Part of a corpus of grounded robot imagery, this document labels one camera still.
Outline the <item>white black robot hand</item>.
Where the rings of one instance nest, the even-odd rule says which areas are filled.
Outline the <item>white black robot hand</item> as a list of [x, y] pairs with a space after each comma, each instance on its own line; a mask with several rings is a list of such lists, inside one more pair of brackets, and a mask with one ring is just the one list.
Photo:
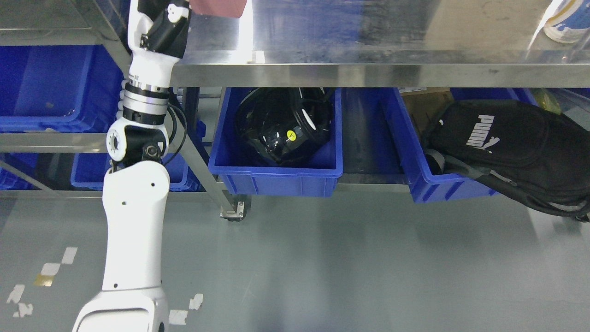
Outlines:
[[171, 71], [183, 58], [192, 12], [187, 0], [131, 0], [127, 44], [131, 85], [151, 92], [171, 86]]

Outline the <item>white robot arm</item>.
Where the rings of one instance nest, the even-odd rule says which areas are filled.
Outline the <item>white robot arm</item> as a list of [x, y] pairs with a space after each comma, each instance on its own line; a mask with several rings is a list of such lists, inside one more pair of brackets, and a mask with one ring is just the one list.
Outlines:
[[111, 167], [102, 204], [107, 220], [101, 291], [76, 317], [74, 332], [166, 332], [168, 301], [162, 286], [161, 250], [170, 191], [165, 116], [170, 88], [126, 82], [122, 116], [106, 134]]

